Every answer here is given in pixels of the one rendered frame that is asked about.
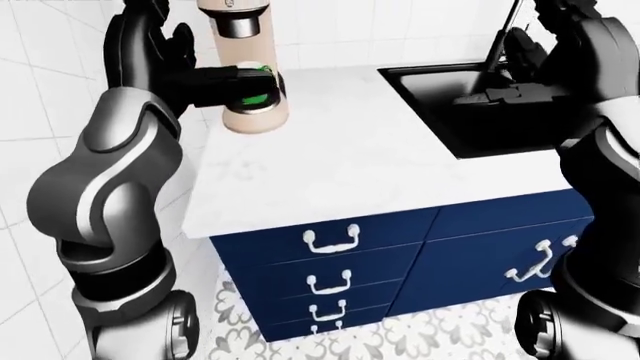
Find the black faucet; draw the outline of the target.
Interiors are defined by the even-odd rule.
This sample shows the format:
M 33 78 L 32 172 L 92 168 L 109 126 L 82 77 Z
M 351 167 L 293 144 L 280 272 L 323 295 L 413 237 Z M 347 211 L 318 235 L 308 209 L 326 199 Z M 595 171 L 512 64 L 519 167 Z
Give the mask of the black faucet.
M 509 14 L 502 26 L 496 35 L 491 44 L 491 48 L 489 53 L 484 61 L 484 71 L 493 72 L 500 61 L 500 58 L 504 49 L 504 39 L 506 38 L 507 32 L 511 29 L 514 20 L 521 8 L 523 0 L 514 0 L 511 5 Z

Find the navy blue cabinet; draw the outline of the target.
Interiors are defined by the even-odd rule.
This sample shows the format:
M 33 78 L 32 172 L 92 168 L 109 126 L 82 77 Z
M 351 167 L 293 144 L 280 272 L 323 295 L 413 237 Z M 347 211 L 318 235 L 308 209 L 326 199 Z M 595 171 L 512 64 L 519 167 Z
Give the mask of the navy blue cabinet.
M 211 239 L 267 341 L 549 286 L 591 212 L 571 189 Z

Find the wide navy drawer front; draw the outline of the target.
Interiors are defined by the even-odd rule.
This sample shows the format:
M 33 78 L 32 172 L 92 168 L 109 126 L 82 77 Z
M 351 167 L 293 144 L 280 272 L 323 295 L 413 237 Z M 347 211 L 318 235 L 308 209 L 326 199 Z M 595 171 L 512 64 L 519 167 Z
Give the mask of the wide navy drawer front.
M 360 243 L 356 248 L 349 250 L 351 252 L 420 242 L 425 238 L 438 211 L 437 208 L 414 209 L 212 236 L 210 240 L 221 260 L 232 267 L 270 265 L 334 255 L 314 254 L 309 251 L 302 239 L 305 230 L 315 232 L 314 245 L 320 248 L 352 242 L 346 228 L 350 224 L 358 224 L 361 230 Z

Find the beige coffee machine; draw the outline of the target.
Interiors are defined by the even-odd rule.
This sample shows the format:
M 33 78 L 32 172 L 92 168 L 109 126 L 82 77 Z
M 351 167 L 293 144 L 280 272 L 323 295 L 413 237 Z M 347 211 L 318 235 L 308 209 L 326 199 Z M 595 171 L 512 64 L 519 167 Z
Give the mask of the beige coffee machine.
M 289 116 L 284 80 L 278 71 L 270 0 L 196 0 L 210 18 L 222 65 L 255 61 L 269 65 L 277 79 L 279 101 L 262 109 L 239 109 L 234 103 L 222 114 L 223 124 L 240 134 L 260 134 L 284 125 Z

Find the black sink basin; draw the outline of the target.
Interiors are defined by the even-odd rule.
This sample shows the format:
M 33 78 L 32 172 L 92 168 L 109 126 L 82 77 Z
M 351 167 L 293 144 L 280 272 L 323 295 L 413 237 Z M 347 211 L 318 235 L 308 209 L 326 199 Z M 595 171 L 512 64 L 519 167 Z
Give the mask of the black sink basin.
M 381 68 L 379 73 L 460 159 L 553 149 L 590 109 L 558 88 L 517 83 L 478 63 Z

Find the navy cabinet door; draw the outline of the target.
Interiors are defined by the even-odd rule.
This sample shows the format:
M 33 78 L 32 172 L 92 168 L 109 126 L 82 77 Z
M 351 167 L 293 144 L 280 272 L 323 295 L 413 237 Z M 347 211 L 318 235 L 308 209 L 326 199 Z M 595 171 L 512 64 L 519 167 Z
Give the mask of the navy cabinet door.
M 388 315 L 535 290 L 504 287 L 504 273 L 523 265 L 527 250 L 537 242 L 571 233 L 580 236 L 591 220 L 579 218 L 426 242 Z

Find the black left three-finger hand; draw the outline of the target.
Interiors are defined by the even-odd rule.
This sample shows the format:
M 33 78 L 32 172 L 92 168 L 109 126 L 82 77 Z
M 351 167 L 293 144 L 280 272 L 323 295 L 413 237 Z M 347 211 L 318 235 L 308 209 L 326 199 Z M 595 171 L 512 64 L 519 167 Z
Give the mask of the black left three-finger hand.
M 199 68 L 195 38 L 186 23 L 171 37 L 162 27 L 169 0 L 123 0 L 124 10 L 112 17 L 104 40 L 108 86 L 151 92 L 174 116 L 187 107 L 225 106 L 277 88 L 274 75 L 236 65 Z

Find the black right three-finger hand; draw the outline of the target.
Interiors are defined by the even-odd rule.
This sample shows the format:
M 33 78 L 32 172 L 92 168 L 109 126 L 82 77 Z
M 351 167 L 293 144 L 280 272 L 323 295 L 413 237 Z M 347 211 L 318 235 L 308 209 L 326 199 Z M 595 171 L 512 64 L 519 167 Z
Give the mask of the black right three-finger hand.
M 640 95 L 640 52 L 617 18 L 596 10 L 597 0 L 534 2 L 539 22 L 556 37 L 553 50 L 544 50 L 512 25 L 501 56 L 511 82 L 481 86 L 454 104 L 536 104 L 562 98 L 595 104 Z

